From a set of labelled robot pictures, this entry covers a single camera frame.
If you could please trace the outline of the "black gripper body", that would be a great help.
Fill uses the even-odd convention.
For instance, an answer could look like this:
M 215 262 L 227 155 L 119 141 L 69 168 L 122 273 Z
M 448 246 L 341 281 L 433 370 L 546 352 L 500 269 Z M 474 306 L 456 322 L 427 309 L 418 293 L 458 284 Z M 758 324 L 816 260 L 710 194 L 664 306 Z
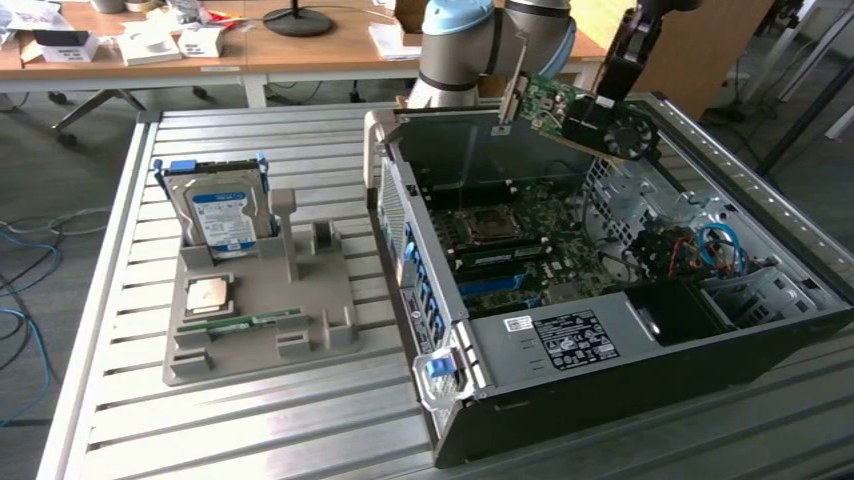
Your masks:
M 638 0 L 630 20 L 630 31 L 652 33 L 661 29 L 664 17 L 673 11 L 697 10 L 702 0 Z

